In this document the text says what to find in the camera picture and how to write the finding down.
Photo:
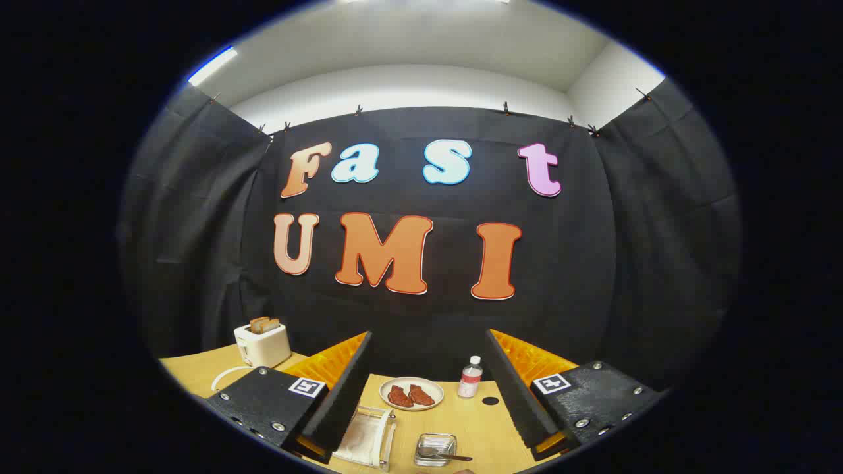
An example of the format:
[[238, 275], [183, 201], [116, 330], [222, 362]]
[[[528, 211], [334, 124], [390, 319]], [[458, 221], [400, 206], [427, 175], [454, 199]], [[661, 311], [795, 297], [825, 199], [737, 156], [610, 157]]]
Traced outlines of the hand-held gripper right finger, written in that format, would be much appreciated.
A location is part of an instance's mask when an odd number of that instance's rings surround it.
[[536, 461], [605, 438], [665, 395], [601, 360], [575, 364], [495, 329], [485, 341], [487, 368]]

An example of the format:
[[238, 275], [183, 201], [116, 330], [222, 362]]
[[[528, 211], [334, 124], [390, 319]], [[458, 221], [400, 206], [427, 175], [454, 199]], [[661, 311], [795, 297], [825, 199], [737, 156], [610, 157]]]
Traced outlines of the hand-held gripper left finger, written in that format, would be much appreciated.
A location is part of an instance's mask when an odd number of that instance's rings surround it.
[[358, 407], [371, 339], [365, 331], [287, 369], [251, 369], [204, 405], [247, 435], [325, 464]]

